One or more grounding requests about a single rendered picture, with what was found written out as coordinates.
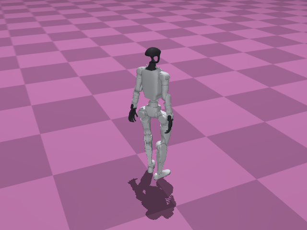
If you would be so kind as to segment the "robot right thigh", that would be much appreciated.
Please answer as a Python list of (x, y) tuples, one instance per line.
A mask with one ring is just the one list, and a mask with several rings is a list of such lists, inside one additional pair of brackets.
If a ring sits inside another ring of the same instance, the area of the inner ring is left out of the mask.
[(160, 110), (157, 116), (158, 116), (158, 121), (161, 123), (160, 124), (161, 141), (158, 141), (155, 147), (157, 148), (157, 150), (159, 150), (159, 147), (162, 143), (165, 143), (167, 146), (169, 139), (170, 139), (171, 130), (169, 133), (165, 134), (165, 132), (168, 130), (168, 123), (169, 123), (166, 117), (167, 116), (166, 112)]

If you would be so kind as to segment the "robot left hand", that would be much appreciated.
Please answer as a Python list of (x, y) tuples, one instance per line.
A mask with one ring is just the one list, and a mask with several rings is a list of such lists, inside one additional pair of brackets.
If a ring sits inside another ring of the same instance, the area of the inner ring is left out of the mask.
[[(134, 121), (136, 121), (135, 120), (135, 114), (136, 114), (136, 116), (138, 117), (138, 115), (137, 115), (137, 113), (136, 113), (136, 109), (137, 108), (133, 108), (134, 107), (134, 105), (133, 104), (131, 104), (131, 110), (130, 110), (130, 112), (129, 112), (129, 121), (130, 122), (134, 122)], [(133, 121), (133, 119), (134, 119), (134, 121)]]

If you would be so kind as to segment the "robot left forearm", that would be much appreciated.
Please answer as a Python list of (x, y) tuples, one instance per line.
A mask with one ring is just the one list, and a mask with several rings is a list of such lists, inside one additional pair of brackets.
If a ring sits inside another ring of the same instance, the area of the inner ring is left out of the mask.
[(139, 96), (140, 96), (140, 93), (134, 89), (134, 91), (133, 91), (133, 98), (132, 98), (132, 101), (131, 101), (132, 102), (131, 104), (134, 105), (133, 108), (137, 108), (137, 103), (138, 103)]

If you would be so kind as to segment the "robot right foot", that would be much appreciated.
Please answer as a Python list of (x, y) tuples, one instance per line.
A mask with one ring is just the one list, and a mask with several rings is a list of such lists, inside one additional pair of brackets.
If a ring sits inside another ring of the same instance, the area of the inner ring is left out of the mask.
[(169, 169), (166, 169), (166, 170), (162, 170), (162, 174), (155, 173), (154, 176), (153, 176), (153, 178), (154, 178), (155, 180), (158, 180), (158, 179), (160, 179), (161, 177), (167, 176), (167, 175), (169, 175), (169, 174), (170, 174), (170, 170), (169, 170)]

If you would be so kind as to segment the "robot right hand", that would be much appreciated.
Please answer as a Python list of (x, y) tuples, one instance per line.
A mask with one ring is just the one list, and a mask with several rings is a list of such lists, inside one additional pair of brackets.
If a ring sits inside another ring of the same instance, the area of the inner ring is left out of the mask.
[(165, 132), (165, 134), (167, 134), (167, 133), (169, 133), (169, 132), (170, 132), (171, 127), (172, 127), (172, 121), (173, 121), (173, 118), (171, 119), (171, 116), (170, 116), (170, 115), (168, 115), (167, 120), (169, 121), (169, 123), (168, 123), (168, 130)]

